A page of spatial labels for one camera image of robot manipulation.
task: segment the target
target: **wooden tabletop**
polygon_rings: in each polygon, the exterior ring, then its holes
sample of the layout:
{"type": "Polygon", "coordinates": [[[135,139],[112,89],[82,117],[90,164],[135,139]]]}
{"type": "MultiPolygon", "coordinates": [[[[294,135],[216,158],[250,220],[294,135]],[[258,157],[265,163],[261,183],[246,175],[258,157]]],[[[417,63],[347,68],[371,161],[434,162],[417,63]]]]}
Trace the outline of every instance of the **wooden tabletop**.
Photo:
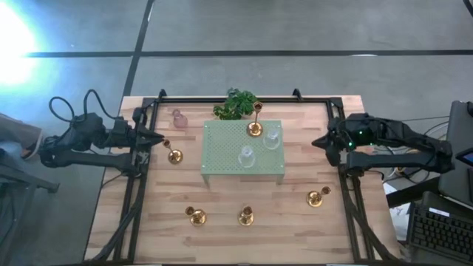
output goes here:
{"type": "MultiPolygon", "coordinates": [[[[345,115],[364,111],[360,96],[341,97],[345,115]]],[[[133,109],[141,106],[142,100],[123,99],[121,114],[125,119],[132,120],[133,109]]],[[[167,149],[162,145],[152,149],[135,263],[353,262],[337,169],[328,164],[323,150],[310,144],[327,131],[325,105],[263,106],[262,120],[282,121],[286,175],[281,185],[276,185],[274,178],[228,176],[211,179],[209,189],[200,175],[200,161],[203,123],[215,119],[213,107],[212,103],[160,104],[156,132],[170,139],[173,149],[183,151],[184,160],[172,165],[167,160],[167,149]],[[188,118],[186,129],[174,127],[174,109],[188,118]],[[305,201],[306,194],[324,186],[329,186],[332,193],[324,196],[321,207],[311,208],[305,201]],[[237,220],[244,205],[254,212],[255,220],[249,227],[239,225],[237,220]],[[188,206],[207,213],[203,226],[191,225],[184,214],[188,206]]],[[[115,169],[107,169],[103,181],[118,174],[115,169]]],[[[125,187],[126,178],[119,177],[102,189],[85,259],[96,255],[116,230],[125,187]]],[[[379,175],[367,172],[361,178],[361,190],[370,227],[389,251],[399,256],[379,175]]],[[[362,257],[366,257],[358,226],[357,234],[362,257]]],[[[128,244],[129,232],[124,256],[128,244]]]]}

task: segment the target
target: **black keyboard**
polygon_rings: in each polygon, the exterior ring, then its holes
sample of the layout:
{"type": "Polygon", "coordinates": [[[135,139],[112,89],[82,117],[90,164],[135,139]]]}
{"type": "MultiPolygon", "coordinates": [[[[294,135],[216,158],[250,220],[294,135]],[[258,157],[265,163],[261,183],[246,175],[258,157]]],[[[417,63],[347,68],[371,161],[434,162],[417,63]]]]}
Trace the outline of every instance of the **black keyboard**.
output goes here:
{"type": "Polygon", "coordinates": [[[473,221],[433,208],[415,207],[409,218],[410,245],[473,264],[473,221]]]}

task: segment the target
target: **green perforated tray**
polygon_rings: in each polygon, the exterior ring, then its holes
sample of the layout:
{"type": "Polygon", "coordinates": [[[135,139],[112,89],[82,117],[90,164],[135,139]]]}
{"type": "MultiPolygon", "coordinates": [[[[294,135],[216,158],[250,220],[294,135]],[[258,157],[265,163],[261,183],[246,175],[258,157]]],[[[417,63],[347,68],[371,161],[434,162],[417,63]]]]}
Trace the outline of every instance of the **green perforated tray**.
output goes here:
{"type": "Polygon", "coordinates": [[[202,175],[215,174],[274,174],[284,175],[284,149],[282,145],[282,124],[280,120],[261,120],[263,133],[250,137],[246,127],[250,120],[210,120],[204,122],[202,175]],[[280,129],[281,143],[277,149],[267,149],[263,137],[270,128],[280,129]],[[256,156],[254,166],[244,168],[238,155],[243,146],[250,146],[256,156]]]}

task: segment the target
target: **green plant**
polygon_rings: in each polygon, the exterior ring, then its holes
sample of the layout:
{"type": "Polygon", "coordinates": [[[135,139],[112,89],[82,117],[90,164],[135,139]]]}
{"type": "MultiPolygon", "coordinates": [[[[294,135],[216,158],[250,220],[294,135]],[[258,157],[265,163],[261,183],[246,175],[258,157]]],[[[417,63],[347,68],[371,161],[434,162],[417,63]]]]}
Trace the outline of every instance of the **green plant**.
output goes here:
{"type": "Polygon", "coordinates": [[[223,107],[214,107],[214,115],[221,120],[238,120],[243,115],[253,114],[253,103],[257,101],[253,93],[240,92],[239,89],[231,88],[227,91],[227,94],[228,98],[223,107]]]}

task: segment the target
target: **gray floor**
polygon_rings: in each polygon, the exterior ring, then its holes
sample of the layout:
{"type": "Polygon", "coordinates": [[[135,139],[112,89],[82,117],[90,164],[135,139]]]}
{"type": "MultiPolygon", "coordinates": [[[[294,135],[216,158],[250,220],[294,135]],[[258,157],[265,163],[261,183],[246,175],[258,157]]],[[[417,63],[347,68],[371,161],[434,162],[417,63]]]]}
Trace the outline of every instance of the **gray floor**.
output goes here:
{"type": "MultiPolygon", "coordinates": [[[[19,29],[30,29],[30,52],[132,51],[145,6],[146,0],[28,0],[7,1],[0,11],[10,7],[26,26],[19,29]]],[[[472,29],[461,0],[162,0],[153,6],[143,50],[459,50],[473,49],[472,29]]],[[[6,47],[23,41],[15,38],[6,47]]],[[[63,96],[80,113],[93,88],[117,113],[131,60],[0,61],[0,112],[60,134],[67,124],[50,114],[48,100],[63,96]]],[[[447,115],[453,100],[473,100],[471,69],[471,56],[141,58],[132,95],[223,95],[230,87],[288,95],[299,88],[305,95],[360,94],[372,115],[408,119],[447,115]]],[[[441,121],[409,124],[425,131],[441,121]]],[[[11,265],[81,261],[103,169],[20,164],[61,187],[37,193],[11,265]]]]}

